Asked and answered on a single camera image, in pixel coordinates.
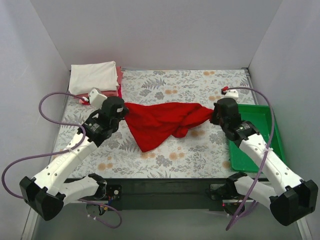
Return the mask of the red t shirt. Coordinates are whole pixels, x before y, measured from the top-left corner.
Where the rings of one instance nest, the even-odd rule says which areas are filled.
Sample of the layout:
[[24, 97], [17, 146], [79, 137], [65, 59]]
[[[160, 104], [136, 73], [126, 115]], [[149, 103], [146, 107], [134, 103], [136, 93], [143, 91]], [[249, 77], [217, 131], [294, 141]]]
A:
[[126, 103], [125, 121], [143, 153], [159, 147], [168, 137], [183, 138], [189, 129], [211, 119], [214, 110], [199, 103], [167, 102], [155, 105]]

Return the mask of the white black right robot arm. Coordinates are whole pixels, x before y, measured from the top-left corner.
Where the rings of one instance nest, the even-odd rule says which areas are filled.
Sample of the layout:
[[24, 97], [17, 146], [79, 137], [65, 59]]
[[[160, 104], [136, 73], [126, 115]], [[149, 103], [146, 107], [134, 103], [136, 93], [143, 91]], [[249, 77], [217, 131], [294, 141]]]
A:
[[225, 185], [216, 190], [218, 195], [227, 194], [232, 199], [247, 195], [267, 207], [283, 226], [315, 211], [319, 190], [316, 183], [303, 180], [282, 162], [259, 130], [250, 121], [241, 119], [233, 98], [222, 98], [214, 104], [211, 123], [220, 125], [227, 139], [261, 167], [271, 183], [267, 186], [239, 172], [226, 179]]

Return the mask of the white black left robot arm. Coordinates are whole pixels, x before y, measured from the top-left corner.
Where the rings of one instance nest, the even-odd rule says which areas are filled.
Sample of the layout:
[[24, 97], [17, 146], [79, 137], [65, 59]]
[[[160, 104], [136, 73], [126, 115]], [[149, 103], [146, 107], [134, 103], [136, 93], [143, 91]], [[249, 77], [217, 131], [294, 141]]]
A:
[[45, 221], [56, 217], [62, 208], [79, 199], [92, 196], [101, 200], [107, 193], [107, 181], [91, 173], [80, 180], [66, 179], [119, 128], [128, 113], [122, 98], [107, 97], [96, 107], [67, 145], [66, 152], [57, 156], [33, 178], [25, 176], [19, 183], [24, 201]]

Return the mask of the green plastic tray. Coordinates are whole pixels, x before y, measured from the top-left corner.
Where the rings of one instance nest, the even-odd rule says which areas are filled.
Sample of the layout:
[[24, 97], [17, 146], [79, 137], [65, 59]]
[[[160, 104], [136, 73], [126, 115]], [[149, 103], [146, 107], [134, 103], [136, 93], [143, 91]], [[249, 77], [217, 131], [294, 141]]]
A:
[[282, 140], [276, 120], [273, 119], [269, 106], [239, 104], [243, 127], [248, 130], [252, 124], [254, 130], [240, 144], [229, 141], [230, 165], [234, 171], [257, 173], [265, 153], [268, 153], [264, 169], [270, 173], [274, 167], [286, 164]]

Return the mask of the folded white t shirt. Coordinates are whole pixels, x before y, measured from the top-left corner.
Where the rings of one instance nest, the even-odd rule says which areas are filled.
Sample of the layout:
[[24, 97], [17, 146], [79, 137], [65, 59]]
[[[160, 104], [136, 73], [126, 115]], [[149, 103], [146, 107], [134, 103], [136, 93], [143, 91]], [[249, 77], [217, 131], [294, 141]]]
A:
[[68, 91], [74, 95], [87, 94], [92, 88], [116, 91], [119, 88], [115, 61], [94, 64], [72, 64]]

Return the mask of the floral patterned table cloth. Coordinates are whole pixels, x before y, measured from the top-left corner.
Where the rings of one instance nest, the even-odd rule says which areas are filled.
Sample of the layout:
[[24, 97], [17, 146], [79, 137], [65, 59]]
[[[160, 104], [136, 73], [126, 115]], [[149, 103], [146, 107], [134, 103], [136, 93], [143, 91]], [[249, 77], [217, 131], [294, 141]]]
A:
[[[124, 70], [126, 102], [154, 105], [199, 103], [213, 108], [223, 87], [239, 87], [238, 102], [254, 105], [248, 72], [239, 70]], [[184, 138], [170, 136], [143, 153], [126, 122], [76, 167], [71, 178], [96, 173], [104, 178], [226, 178], [233, 174], [228, 141], [219, 126], [205, 122]]]

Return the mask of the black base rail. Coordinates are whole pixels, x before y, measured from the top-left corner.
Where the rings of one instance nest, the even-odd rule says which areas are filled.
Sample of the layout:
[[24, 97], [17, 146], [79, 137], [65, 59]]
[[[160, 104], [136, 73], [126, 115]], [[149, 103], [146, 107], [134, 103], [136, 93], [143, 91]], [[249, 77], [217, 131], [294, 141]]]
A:
[[84, 196], [87, 201], [106, 203], [122, 210], [186, 210], [223, 211], [226, 202], [239, 203], [244, 197], [231, 195], [225, 189], [219, 195], [225, 178], [108, 178], [107, 193], [102, 199]]

